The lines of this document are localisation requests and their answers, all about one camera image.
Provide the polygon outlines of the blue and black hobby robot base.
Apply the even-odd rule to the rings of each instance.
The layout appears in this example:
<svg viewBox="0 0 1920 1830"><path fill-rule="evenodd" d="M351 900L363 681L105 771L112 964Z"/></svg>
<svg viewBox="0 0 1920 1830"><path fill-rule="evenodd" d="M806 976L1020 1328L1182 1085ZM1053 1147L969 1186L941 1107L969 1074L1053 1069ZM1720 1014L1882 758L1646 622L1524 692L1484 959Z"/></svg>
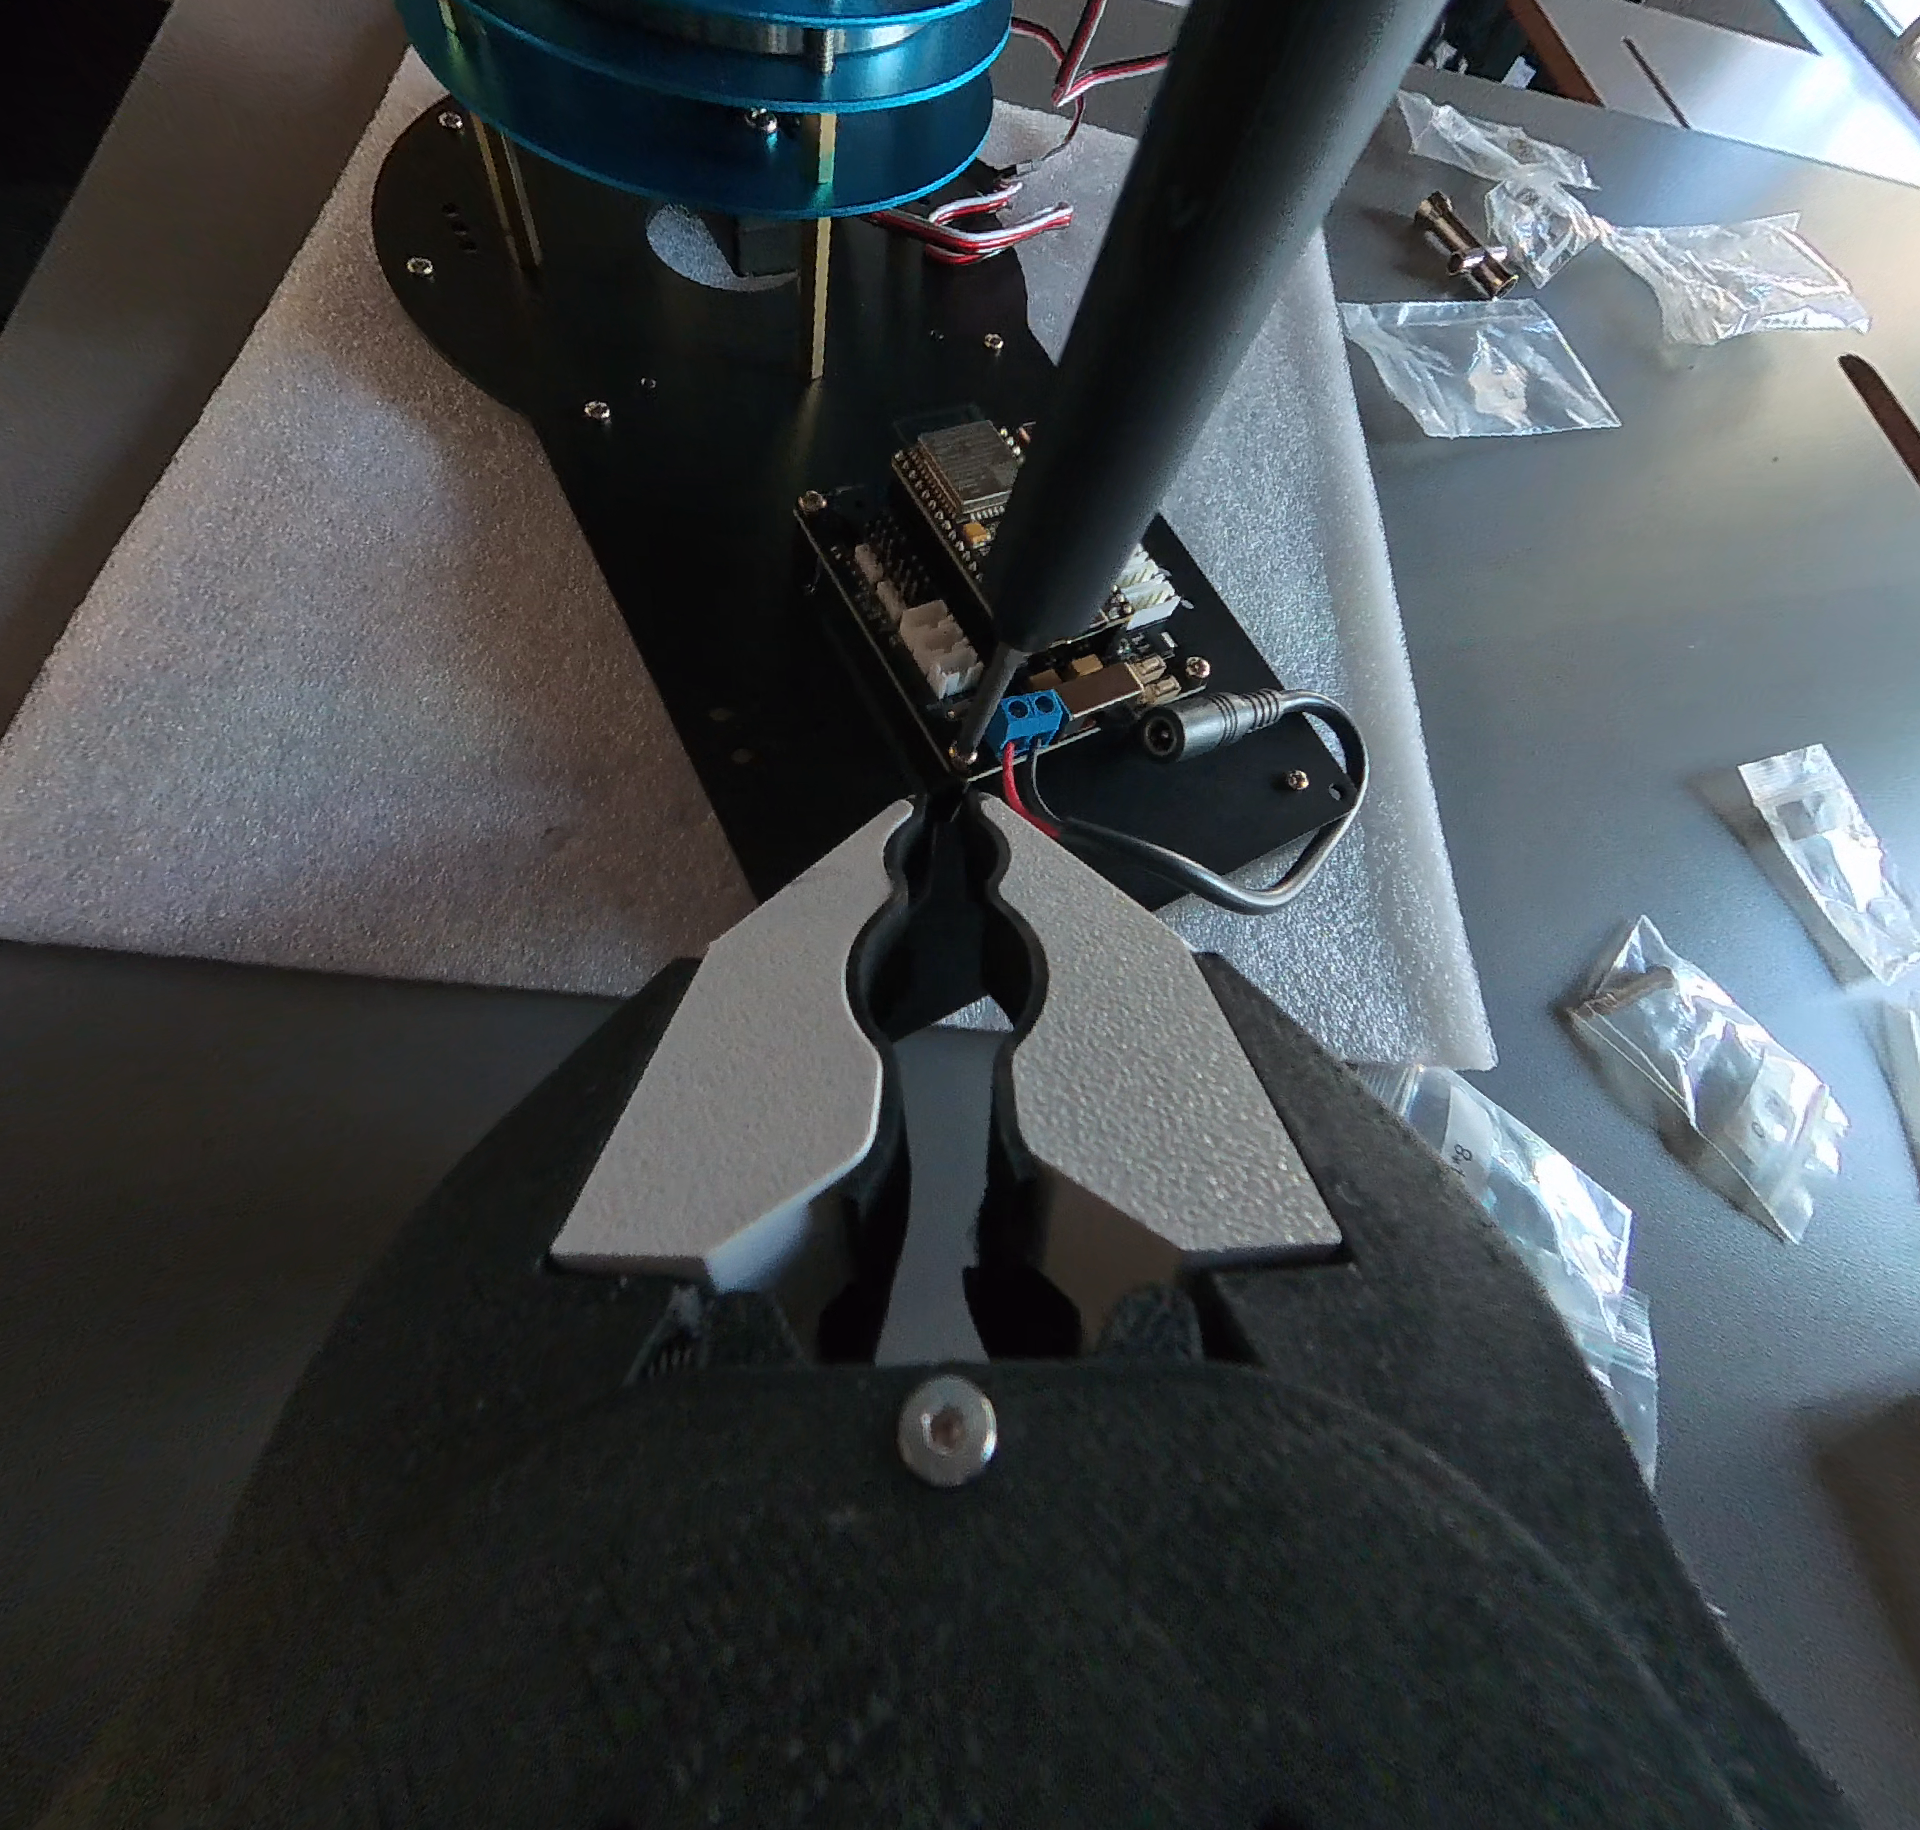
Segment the blue and black hobby robot base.
<svg viewBox="0 0 1920 1830"><path fill-rule="evenodd" d="M793 522L876 480L895 424L962 402L1036 443L1056 363L1010 218L1027 164L981 162L994 65L1072 44L1020 0L399 0L445 88L388 156L373 237L417 330L523 413L758 900L888 803L1065 789L1065 838L1128 900L1268 908L1358 819L1366 753L1288 692L1197 582L1221 684L1128 733L1036 744L969 776L876 670Z"/></svg>

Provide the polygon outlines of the clear plastic zip bag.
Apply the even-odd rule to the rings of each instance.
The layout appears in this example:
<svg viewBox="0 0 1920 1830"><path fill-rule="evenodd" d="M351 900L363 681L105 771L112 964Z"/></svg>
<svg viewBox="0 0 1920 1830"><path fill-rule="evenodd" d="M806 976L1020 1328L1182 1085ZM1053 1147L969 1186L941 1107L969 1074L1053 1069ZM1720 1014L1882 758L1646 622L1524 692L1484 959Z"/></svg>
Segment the clear plastic zip bag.
<svg viewBox="0 0 1920 1830"><path fill-rule="evenodd" d="M1631 1288L1632 1213L1463 1074L1362 1063L1366 1091L1398 1112L1518 1247L1645 1470L1659 1478L1659 1344Z"/></svg>
<svg viewBox="0 0 1920 1830"><path fill-rule="evenodd" d="M1425 437L1484 443L1617 428L1556 321L1528 296L1339 303L1339 321Z"/></svg>
<svg viewBox="0 0 1920 1830"><path fill-rule="evenodd" d="M1398 93L1398 108L1410 156L1419 162L1442 162L1488 184L1597 190L1590 164L1576 152L1536 142L1524 124L1484 120L1404 88Z"/></svg>

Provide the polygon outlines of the crumpled clear plastic bag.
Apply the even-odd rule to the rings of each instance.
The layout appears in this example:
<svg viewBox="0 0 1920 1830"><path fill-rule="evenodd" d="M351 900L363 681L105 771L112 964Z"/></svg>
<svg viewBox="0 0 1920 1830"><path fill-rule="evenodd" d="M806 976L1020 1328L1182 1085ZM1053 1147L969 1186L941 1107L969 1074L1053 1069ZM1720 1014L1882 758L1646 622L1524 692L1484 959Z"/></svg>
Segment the crumpled clear plastic bag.
<svg viewBox="0 0 1920 1830"><path fill-rule="evenodd" d="M1573 258L1605 248L1659 303L1673 343L1760 330L1871 330L1851 282L1799 237L1799 212L1685 229L1617 229L1573 190L1512 174L1484 196L1484 229L1546 288Z"/></svg>

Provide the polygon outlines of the black circuit board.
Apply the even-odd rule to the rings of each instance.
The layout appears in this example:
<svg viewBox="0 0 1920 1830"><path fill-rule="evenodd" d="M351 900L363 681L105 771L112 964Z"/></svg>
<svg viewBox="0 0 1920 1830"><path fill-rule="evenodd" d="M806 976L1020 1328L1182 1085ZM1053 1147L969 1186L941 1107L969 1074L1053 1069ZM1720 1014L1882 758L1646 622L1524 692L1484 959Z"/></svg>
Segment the black circuit board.
<svg viewBox="0 0 1920 1830"><path fill-rule="evenodd" d="M950 744L1000 644L986 582L1027 437L962 402L895 424L876 480L793 502L819 582L848 606L911 728L924 733L930 771L962 771ZM1175 577L1170 555L1170 531L1133 543L1093 628L1015 670L969 776L1036 744L1128 733L1139 714L1221 684L1211 654L1187 640L1202 633L1197 582Z"/></svg>

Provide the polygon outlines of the metal socket wrench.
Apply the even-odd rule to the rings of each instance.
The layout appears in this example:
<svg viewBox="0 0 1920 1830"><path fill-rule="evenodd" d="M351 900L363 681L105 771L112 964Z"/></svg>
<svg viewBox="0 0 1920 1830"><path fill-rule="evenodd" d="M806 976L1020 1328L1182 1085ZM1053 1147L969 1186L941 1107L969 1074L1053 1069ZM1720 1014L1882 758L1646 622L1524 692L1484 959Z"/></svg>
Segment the metal socket wrench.
<svg viewBox="0 0 1920 1830"><path fill-rule="evenodd" d="M1428 190L1417 212L1410 229L1444 258L1444 273L1455 282L1463 282L1471 289L1479 289L1484 303L1506 296L1524 273L1506 264L1506 248L1484 243L1449 203L1444 190Z"/></svg>

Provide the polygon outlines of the small clear parts bag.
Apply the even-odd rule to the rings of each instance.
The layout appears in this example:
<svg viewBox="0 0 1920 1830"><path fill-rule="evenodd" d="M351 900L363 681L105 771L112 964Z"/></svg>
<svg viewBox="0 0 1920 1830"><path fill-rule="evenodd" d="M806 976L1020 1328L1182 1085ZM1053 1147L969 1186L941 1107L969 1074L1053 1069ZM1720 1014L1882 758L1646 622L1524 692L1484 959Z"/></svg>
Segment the small clear parts bag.
<svg viewBox="0 0 1920 1830"><path fill-rule="evenodd" d="M1874 998L1874 1052L1888 1091L1901 1112L1912 1167L1920 1169L1920 1005L1907 993Z"/></svg>
<svg viewBox="0 0 1920 1830"><path fill-rule="evenodd" d="M1917 884L1871 832L1821 744L1740 762L1765 863L1838 980L1907 986L1920 970Z"/></svg>
<svg viewBox="0 0 1920 1830"><path fill-rule="evenodd" d="M1640 917L1568 1005L1605 1085L1733 1209L1803 1242L1844 1169L1848 1112L1745 1005Z"/></svg>

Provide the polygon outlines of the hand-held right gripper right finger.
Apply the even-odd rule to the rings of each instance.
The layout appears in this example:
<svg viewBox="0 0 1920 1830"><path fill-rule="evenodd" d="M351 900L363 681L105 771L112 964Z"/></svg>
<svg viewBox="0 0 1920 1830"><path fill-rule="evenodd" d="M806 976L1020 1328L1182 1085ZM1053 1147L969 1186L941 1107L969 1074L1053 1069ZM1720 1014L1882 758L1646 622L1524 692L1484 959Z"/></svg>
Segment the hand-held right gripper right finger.
<svg viewBox="0 0 1920 1830"><path fill-rule="evenodd" d="M969 803L986 986L1015 1032L1002 1232L1036 1270L1325 1261L1343 1232L1197 957L1000 798Z"/></svg>

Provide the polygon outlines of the black tube part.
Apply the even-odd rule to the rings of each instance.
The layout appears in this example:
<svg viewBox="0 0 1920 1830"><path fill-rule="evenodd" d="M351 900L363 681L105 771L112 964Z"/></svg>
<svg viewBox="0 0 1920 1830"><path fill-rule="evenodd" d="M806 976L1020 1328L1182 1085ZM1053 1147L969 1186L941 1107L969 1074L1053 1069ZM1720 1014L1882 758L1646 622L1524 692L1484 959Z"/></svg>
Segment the black tube part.
<svg viewBox="0 0 1920 1830"><path fill-rule="evenodd" d="M994 534L994 654L956 762L1022 654L1094 616L1442 10L1187 0Z"/></svg>

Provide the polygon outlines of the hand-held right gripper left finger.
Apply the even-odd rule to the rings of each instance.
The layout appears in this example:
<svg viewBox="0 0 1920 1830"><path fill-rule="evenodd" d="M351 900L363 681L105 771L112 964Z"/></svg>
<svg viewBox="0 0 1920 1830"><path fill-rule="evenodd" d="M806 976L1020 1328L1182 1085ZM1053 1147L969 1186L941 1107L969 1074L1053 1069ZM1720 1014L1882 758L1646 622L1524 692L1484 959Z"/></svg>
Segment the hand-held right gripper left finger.
<svg viewBox="0 0 1920 1830"><path fill-rule="evenodd" d="M884 804L707 942L661 1050L552 1236L565 1270L768 1288L808 1203L874 1153L884 1059L848 998L855 944L895 894Z"/></svg>

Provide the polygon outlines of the white foam sheet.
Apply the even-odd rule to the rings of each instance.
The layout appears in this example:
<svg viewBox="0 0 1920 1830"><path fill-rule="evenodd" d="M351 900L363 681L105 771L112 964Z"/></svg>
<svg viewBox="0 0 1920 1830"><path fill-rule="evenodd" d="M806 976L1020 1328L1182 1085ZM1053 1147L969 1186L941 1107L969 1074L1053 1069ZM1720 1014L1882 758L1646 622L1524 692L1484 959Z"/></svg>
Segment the white foam sheet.
<svg viewBox="0 0 1920 1830"><path fill-rule="evenodd" d="M6 733L14 942L630 993L750 912L526 431L373 264L388 80L198 428ZM1177 903L1354 1063L1495 1069L1325 237L1170 489L1279 681L1362 728L1358 832L1274 917Z"/></svg>

